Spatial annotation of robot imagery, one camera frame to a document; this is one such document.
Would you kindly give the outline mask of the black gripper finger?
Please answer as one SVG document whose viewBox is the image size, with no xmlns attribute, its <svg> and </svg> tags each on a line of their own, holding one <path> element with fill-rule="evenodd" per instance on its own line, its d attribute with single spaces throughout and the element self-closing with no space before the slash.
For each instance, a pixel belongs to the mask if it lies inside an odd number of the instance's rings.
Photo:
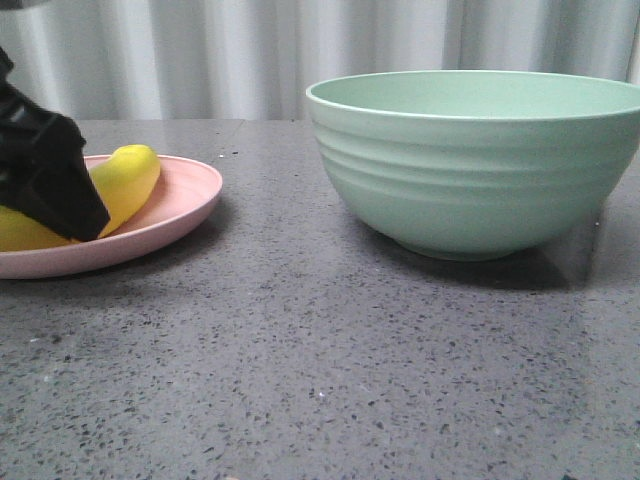
<svg viewBox="0 0 640 480">
<path fill-rule="evenodd" d="M 94 240 L 110 215 L 84 162 L 86 144 L 69 117 L 46 110 L 8 82 L 1 53 L 1 204 L 67 239 Z"/>
</svg>

